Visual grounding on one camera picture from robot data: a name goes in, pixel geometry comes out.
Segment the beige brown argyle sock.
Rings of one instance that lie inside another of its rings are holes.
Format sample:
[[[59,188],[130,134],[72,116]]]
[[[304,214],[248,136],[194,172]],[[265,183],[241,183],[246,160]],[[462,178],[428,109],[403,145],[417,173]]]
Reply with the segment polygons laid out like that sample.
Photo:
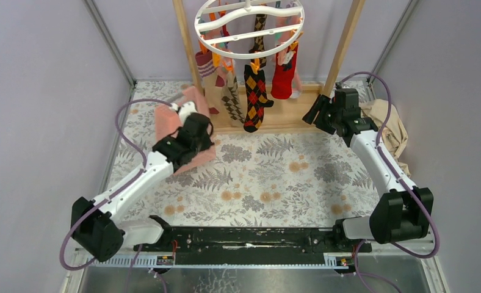
[[[230,118],[230,125],[242,127],[244,125],[245,115],[241,109],[236,75],[232,71],[228,71],[223,80],[225,84],[222,88],[221,100]]]

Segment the pink plastic basket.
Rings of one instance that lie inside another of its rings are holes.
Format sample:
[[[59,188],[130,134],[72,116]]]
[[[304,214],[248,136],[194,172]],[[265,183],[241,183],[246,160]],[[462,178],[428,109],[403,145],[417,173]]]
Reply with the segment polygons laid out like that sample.
[[[174,174],[186,172],[216,158],[214,127],[205,97],[194,86],[181,92],[183,100],[154,110],[156,144],[173,164]]]

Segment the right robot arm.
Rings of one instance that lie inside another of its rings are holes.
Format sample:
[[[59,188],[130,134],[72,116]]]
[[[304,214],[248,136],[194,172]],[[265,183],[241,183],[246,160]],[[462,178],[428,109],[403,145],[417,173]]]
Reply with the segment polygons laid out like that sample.
[[[388,244],[426,237],[433,194],[402,172],[377,125],[362,117],[357,90],[338,89],[333,98],[318,95],[303,121],[340,136],[363,163],[380,197],[371,215],[336,222],[334,248],[347,251],[362,239]]]

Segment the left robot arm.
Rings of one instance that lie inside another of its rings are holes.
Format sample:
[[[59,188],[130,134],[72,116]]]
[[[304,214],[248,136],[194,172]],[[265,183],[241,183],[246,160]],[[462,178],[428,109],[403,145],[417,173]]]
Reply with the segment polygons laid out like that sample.
[[[176,131],[154,145],[146,161],[117,185],[92,200],[84,197],[72,205],[71,236],[99,262],[111,259],[122,247],[150,244],[169,247],[171,235],[155,220],[124,220],[126,212],[144,193],[161,183],[198,153],[212,147],[209,117],[191,113]]]

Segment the black red yellow argyle sock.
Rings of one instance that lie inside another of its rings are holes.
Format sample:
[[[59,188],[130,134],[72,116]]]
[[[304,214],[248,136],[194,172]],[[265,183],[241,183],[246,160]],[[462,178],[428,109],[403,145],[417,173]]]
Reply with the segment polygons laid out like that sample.
[[[266,76],[263,70],[257,73],[250,65],[244,66],[244,81],[247,97],[247,111],[244,119],[244,130],[256,132],[264,121],[264,110],[274,105],[268,99],[266,91]]]

